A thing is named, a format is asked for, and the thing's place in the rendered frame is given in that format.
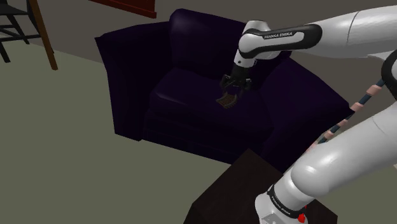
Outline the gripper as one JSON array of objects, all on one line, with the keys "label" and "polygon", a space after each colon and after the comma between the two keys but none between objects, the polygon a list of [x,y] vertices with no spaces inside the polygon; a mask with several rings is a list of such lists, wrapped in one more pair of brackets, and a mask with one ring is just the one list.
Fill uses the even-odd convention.
[{"label": "gripper", "polygon": [[240,94],[249,91],[252,86],[252,80],[249,78],[249,70],[250,68],[234,64],[230,76],[224,74],[219,83],[222,94],[226,93],[226,88],[230,85],[230,82],[231,85],[240,87]]}]

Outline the brown ribbed flat object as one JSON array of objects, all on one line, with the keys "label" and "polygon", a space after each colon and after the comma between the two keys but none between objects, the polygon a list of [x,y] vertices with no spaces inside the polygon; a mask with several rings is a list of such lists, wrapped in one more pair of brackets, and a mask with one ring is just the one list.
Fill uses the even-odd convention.
[{"label": "brown ribbed flat object", "polygon": [[229,94],[228,92],[225,92],[219,99],[216,99],[216,102],[223,108],[228,109],[233,107],[237,103],[237,100],[237,94]]}]

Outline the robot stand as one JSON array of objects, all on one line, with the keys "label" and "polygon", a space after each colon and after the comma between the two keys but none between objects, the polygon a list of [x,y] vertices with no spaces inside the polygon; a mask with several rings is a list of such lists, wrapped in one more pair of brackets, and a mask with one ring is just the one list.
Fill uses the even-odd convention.
[{"label": "robot stand", "polygon": [[245,151],[191,205],[183,224],[337,224],[338,216],[317,200],[289,218],[266,194],[301,154],[275,150],[261,158]]}]

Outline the pink and blue striped pole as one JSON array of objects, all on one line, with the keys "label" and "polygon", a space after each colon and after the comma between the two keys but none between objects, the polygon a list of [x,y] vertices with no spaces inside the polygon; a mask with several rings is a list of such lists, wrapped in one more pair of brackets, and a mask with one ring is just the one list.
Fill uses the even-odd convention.
[{"label": "pink and blue striped pole", "polygon": [[342,121],[338,122],[337,124],[335,124],[331,129],[327,130],[318,140],[314,141],[307,149],[307,151],[309,151],[310,149],[312,149],[313,147],[315,147],[318,144],[321,143],[325,143],[328,140],[330,140],[331,138],[333,138],[335,136],[335,133],[345,124],[348,123],[349,119],[353,116],[353,114],[355,114],[355,112],[361,110],[365,103],[370,100],[374,95],[378,94],[381,90],[382,87],[385,85],[385,82],[380,79],[376,84],[370,86],[367,91],[366,94],[358,101],[355,102],[350,109],[352,110],[352,114],[347,116],[346,118],[344,118]]}]

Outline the dark red wooden furniture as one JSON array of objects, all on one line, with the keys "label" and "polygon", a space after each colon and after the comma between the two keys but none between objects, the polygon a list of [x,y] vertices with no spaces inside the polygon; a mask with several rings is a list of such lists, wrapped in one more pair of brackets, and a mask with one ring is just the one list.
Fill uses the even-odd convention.
[{"label": "dark red wooden furniture", "polygon": [[156,18],[155,0],[89,0],[148,18]]}]

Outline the brown wooden leg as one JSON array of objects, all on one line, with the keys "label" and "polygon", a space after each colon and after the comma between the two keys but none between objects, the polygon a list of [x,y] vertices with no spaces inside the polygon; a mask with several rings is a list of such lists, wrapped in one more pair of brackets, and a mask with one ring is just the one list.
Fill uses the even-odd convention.
[{"label": "brown wooden leg", "polygon": [[45,48],[46,55],[47,55],[48,61],[50,63],[51,69],[56,71],[56,70],[58,70],[57,61],[55,59],[53,48],[51,46],[51,43],[50,43],[50,40],[48,37],[48,33],[46,31],[45,23],[44,23],[44,20],[43,20],[43,17],[42,17],[40,8],[39,8],[38,0],[28,0],[28,2],[31,6],[33,16],[37,23],[38,32],[41,36],[43,46]]}]

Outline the black chair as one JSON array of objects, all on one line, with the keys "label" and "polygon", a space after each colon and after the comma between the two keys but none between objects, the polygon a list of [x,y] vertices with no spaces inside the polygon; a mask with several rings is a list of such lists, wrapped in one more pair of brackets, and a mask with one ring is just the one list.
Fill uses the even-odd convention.
[{"label": "black chair", "polygon": [[[31,4],[29,0],[25,0],[25,2],[27,9],[24,11],[9,5],[8,0],[0,0],[0,17],[6,17],[10,21],[10,24],[0,24],[0,33],[8,35],[7,37],[0,38],[0,55],[5,63],[9,63],[11,60],[3,46],[3,42],[22,40],[25,44],[29,45],[29,39],[41,38]],[[15,18],[16,16],[22,15],[29,17],[29,20],[37,31],[37,34],[26,35],[23,32]]]}]

